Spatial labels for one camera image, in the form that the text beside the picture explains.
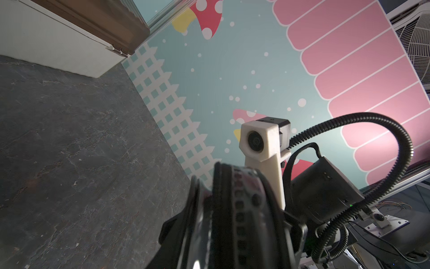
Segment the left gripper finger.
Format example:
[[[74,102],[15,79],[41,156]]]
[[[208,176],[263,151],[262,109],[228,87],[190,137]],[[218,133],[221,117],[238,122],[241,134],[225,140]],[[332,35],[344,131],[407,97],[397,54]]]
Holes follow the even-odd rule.
[[[159,235],[160,249],[147,265],[147,269],[177,268],[186,228],[183,221],[184,212],[181,212],[163,223]]]

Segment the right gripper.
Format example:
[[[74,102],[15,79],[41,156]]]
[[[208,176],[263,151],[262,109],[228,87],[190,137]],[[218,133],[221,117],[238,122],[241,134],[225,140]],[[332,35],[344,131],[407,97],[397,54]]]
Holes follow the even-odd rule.
[[[326,157],[291,179],[295,157],[285,167],[285,211],[304,222],[324,224],[364,200],[360,190]]]

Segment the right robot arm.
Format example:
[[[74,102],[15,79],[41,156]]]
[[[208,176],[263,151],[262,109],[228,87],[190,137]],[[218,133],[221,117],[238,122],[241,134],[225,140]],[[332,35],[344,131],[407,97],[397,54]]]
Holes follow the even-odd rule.
[[[374,183],[376,186],[365,194],[362,202],[342,210],[323,230],[322,237],[316,241],[311,252],[312,260],[318,263],[327,263],[340,255],[345,249],[344,245],[333,254],[326,253],[324,249],[336,230],[350,217],[358,214],[359,210],[388,194],[412,164],[415,149],[430,142],[429,110],[420,112],[403,123],[378,113],[357,112],[327,120],[294,135],[290,139],[290,148],[336,128],[346,129],[350,124],[362,126],[364,133],[370,133],[374,125],[380,127],[378,134],[359,144],[354,152],[360,170],[367,173],[367,183]]]

